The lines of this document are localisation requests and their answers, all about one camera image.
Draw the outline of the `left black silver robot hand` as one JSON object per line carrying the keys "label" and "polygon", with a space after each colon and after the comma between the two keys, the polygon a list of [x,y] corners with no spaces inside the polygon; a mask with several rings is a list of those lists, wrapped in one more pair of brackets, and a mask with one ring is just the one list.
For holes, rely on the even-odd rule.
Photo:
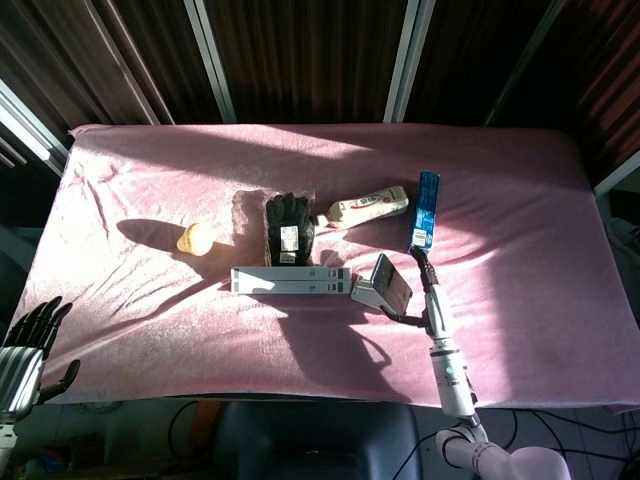
{"label": "left black silver robot hand", "polygon": [[1,345],[1,422],[16,423],[33,407],[65,393],[81,361],[71,361],[58,382],[43,387],[41,378],[58,330],[73,305],[57,296],[23,315]]}

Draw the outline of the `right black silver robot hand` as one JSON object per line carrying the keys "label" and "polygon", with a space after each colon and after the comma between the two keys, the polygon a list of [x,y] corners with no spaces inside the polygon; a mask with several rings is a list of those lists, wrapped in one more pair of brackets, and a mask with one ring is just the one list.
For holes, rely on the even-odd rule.
{"label": "right black silver robot hand", "polygon": [[409,253],[416,261],[420,271],[425,309],[420,317],[399,315],[385,306],[382,306],[381,309],[390,320],[400,324],[424,328],[433,342],[444,342],[452,337],[447,326],[447,323],[452,318],[448,297],[440,286],[436,270],[425,251],[417,246],[411,246]]}

